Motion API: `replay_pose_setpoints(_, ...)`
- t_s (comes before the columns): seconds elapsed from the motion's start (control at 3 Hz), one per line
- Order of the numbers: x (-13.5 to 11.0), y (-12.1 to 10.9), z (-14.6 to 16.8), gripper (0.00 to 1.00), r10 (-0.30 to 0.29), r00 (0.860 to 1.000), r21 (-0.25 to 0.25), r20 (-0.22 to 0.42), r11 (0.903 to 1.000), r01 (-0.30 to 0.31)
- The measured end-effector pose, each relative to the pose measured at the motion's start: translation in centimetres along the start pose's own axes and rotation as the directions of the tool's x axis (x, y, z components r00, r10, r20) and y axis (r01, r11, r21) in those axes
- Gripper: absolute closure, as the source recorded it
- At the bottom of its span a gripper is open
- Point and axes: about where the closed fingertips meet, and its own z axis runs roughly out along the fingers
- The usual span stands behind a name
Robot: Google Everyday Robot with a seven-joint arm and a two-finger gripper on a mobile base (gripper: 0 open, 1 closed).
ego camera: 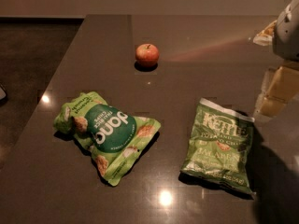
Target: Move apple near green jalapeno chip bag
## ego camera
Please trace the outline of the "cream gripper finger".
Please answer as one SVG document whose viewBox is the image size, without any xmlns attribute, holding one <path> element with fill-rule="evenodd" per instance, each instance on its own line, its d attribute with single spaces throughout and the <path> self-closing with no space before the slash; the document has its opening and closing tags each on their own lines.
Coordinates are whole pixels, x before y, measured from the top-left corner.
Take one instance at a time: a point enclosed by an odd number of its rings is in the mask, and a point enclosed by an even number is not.
<svg viewBox="0 0 299 224">
<path fill-rule="evenodd" d="M 269 68 L 263 77 L 254 118 L 276 117 L 299 93 L 299 63 L 284 63 L 279 68 Z"/>
<path fill-rule="evenodd" d="M 276 21 L 269 23 L 260 33 L 254 36 L 253 43 L 259 46 L 272 46 L 276 25 Z"/>
</svg>

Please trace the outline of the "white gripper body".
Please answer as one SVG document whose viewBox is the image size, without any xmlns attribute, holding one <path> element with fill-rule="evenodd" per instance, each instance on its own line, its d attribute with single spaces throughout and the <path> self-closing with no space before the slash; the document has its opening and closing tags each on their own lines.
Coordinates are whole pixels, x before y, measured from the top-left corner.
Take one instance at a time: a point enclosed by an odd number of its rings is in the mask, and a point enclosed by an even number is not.
<svg viewBox="0 0 299 224">
<path fill-rule="evenodd" d="M 291 0 L 279 14 L 274 30 L 273 51 L 285 60 L 299 60 L 299 0 Z"/>
</svg>

